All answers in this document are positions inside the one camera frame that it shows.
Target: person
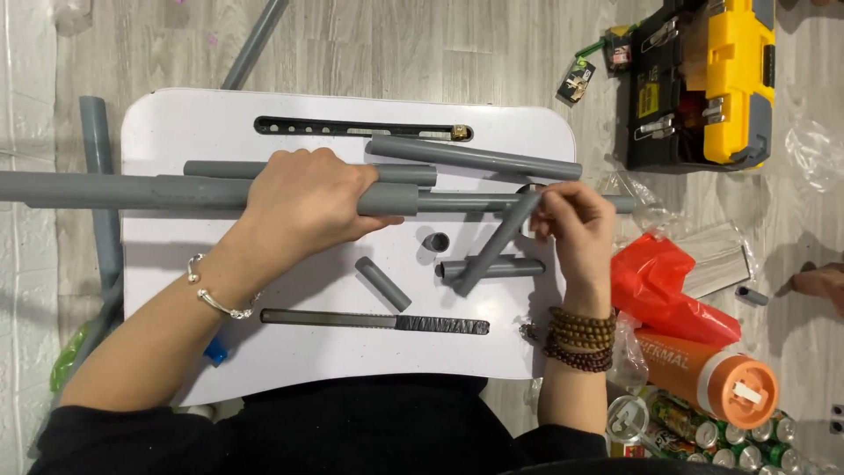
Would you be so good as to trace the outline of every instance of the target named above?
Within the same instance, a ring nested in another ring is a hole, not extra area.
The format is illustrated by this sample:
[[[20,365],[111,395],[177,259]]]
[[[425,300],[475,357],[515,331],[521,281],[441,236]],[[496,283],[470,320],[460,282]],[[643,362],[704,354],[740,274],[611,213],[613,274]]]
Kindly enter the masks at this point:
[[[305,257],[402,223],[357,215],[377,178],[374,167],[347,165],[328,149],[275,152],[241,218],[195,263],[202,288],[226,308],[247,308]],[[613,219],[613,206],[582,183],[543,190],[532,229],[555,240],[568,289],[560,311],[598,323],[610,316]],[[173,413],[170,400],[229,318],[197,289],[179,277],[91,353],[51,414],[30,473],[558,472],[560,463],[580,473],[617,463],[606,459],[604,374],[555,358],[544,369],[539,427],[515,439],[479,398],[485,379],[454,375],[280,388],[245,396],[240,413],[216,424]]]

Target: white desk surface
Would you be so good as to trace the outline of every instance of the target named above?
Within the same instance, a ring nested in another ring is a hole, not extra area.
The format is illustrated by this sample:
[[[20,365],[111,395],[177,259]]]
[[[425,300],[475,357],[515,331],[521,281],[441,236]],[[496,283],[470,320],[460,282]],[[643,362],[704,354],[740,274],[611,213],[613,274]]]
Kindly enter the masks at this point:
[[[188,160],[265,161],[276,150],[330,147],[348,163],[400,163],[364,152],[368,139],[260,135],[258,116],[300,117],[375,123],[465,123],[473,148],[574,161],[575,143],[562,117],[540,107],[464,106],[346,97],[296,96],[220,90],[157,90],[128,110],[122,125],[122,170],[126,175],[181,174]],[[529,180],[457,167],[437,167],[435,191],[514,193]],[[131,315],[185,272],[187,260],[205,252],[236,215],[127,211],[122,218],[126,248],[126,314]],[[203,404],[319,379],[368,374],[450,373],[495,378],[538,376],[543,358],[524,341],[519,325],[547,319],[559,304],[565,281],[553,249],[519,237],[505,254],[541,259],[540,277],[482,280],[460,298],[434,275],[444,259],[478,253],[497,226],[492,214],[420,214],[301,262],[271,284],[260,308],[394,314],[392,307],[354,269],[369,256],[413,300],[410,315],[485,319],[485,336],[369,328],[264,325],[257,312],[231,321],[219,333],[229,359],[218,368],[205,360],[196,379],[177,397],[182,405]],[[445,232],[452,246],[443,254],[421,247],[431,232]]]

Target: left hand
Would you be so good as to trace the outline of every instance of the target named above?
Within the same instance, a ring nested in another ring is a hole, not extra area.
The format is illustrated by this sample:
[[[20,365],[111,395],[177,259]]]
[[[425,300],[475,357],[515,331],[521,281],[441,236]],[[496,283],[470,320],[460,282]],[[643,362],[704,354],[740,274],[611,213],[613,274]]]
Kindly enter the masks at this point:
[[[402,223],[400,216],[358,215],[358,199],[377,179],[372,165],[348,165],[330,149],[277,151],[232,232],[249,237],[254,265],[271,281],[312,254]]]

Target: wrist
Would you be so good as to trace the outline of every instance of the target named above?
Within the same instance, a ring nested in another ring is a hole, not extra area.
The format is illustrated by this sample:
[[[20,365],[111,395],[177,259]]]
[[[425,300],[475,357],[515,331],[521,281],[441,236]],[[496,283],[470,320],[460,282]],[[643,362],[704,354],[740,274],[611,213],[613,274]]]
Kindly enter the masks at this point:
[[[564,312],[594,319],[609,318],[611,307],[608,281],[604,285],[567,282],[560,305]]]

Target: wooden floor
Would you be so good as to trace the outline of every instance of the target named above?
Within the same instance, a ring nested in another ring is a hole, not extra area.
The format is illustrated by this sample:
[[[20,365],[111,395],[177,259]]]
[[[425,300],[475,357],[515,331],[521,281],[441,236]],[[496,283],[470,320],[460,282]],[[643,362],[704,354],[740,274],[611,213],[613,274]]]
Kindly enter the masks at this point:
[[[584,180],[595,185],[623,156],[616,143],[617,79],[598,65],[584,99],[554,98],[574,51],[603,28],[632,23],[659,0],[294,0],[245,89],[501,106],[541,106],[571,125]],[[93,26],[60,38],[57,169],[84,170],[77,98],[108,105],[114,154],[127,108],[152,90],[219,87],[261,0],[106,0]],[[807,261],[841,260],[844,187],[805,190],[789,167],[784,141],[799,117],[844,136],[844,4],[806,0],[778,5],[773,156],[762,172],[640,177],[693,227],[732,220],[758,263],[757,290],[779,292],[767,308],[737,303],[730,290],[707,302],[739,318],[741,347],[768,362],[782,387],[781,407],[800,422],[799,444],[844,462],[829,435],[830,404],[844,402],[844,327],[832,307],[782,290]],[[100,289],[88,211],[58,214],[59,308],[70,328],[92,317]],[[535,425],[529,381],[492,381],[485,398],[514,434]]]

